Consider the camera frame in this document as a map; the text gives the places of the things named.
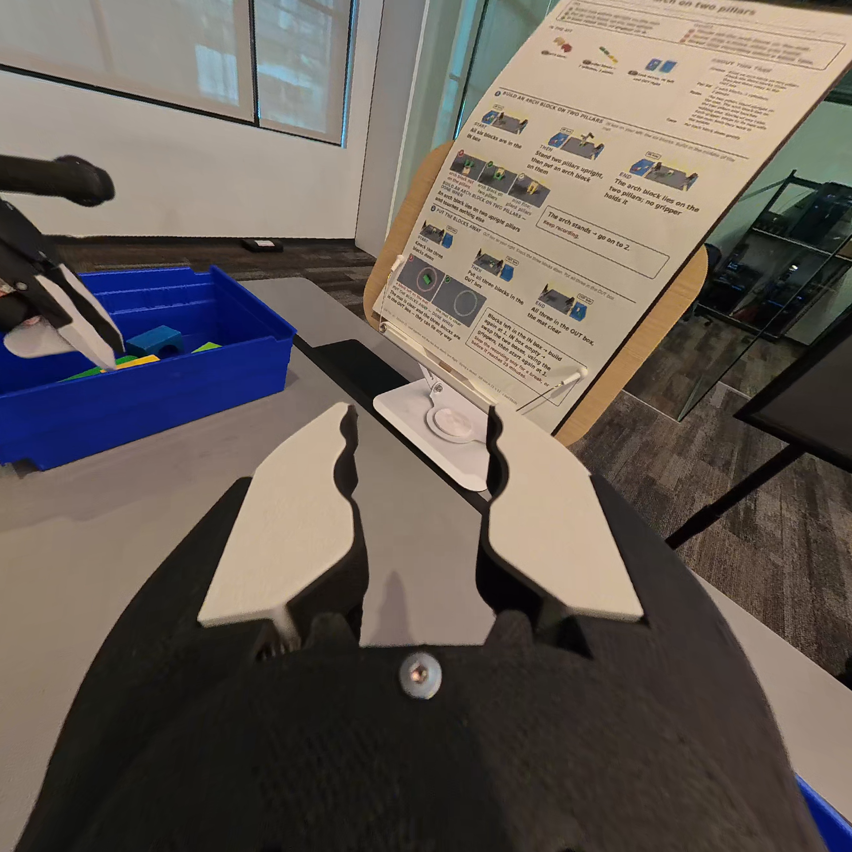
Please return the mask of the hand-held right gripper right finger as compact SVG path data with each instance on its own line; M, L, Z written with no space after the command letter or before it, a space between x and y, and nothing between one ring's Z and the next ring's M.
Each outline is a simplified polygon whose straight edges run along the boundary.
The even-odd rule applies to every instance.
M556 612L639 623L643 606L590 471L512 406L487 415L477 570L503 572Z

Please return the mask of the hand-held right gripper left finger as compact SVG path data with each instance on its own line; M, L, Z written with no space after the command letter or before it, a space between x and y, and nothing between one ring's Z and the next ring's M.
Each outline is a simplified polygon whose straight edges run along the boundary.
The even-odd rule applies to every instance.
M256 468L197 614L203 627L255 620L309 631L323 613L360 631L368 556L359 507L357 411L335 404Z

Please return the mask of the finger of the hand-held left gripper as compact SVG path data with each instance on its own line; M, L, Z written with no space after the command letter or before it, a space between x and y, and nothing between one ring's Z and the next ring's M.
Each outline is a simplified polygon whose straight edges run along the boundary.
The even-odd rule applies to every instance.
M60 355L75 351L103 370L116 370L117 358L124 355L121 332L110 314L75 272L65 264L37 274L36 281L69 320L59 325L48 321L47 309L37 324L35 356Z
M21 359L36 359L77 350L43 317L25 320L4 335L4 346Z

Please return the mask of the blue arch block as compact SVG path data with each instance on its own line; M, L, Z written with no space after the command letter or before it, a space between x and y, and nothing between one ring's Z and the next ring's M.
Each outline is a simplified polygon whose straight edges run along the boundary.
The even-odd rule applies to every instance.
M125 353L138 358L166 359L183 355L185 351L183 335L168 325L159 325L125 340Z

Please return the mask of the blue plastic bin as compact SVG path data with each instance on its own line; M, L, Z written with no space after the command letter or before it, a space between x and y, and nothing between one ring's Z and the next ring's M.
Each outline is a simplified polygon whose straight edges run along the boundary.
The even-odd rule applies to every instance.
M851 823L801 776L797 775L796 780L826 849L851 851Z
M107 375L61 380L79 354L21 359L2 347L1 462L45 471L284 389L296 329L219 268L81 275L125 340L159 325L186 352ZM192 355L212 342L216 351Z

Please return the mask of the black metal pole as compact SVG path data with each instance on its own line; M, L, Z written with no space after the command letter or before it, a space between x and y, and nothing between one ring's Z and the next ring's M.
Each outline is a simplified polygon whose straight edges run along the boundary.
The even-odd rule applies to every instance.
M805 454L802 446L790 444L774 454L769 460L760 465L742 481L734 485L728 492L717 500L706 505L689 517L666 538L666 544L677 549L691 538L701 534L715 524L726 512L738 505L758 488L780 474L783 469L800 459Z

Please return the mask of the glass window panel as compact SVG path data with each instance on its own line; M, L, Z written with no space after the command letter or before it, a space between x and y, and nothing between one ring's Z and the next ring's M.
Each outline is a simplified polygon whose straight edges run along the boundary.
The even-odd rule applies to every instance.
M2 68L343 145L356 7L3 1Z

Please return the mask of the printed instruction sheet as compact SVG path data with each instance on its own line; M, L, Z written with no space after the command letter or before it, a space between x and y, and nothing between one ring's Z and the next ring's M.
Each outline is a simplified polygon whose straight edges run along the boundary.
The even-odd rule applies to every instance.
M850 56L839 6L560 2L463 126L371 314L556 433Z

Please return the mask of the metal shelf rack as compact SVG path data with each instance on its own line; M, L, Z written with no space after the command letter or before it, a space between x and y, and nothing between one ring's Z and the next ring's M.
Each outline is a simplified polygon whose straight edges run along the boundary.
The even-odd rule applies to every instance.
M712 266L697 314L772 343L809 345L847 307L851 187L791 172Z

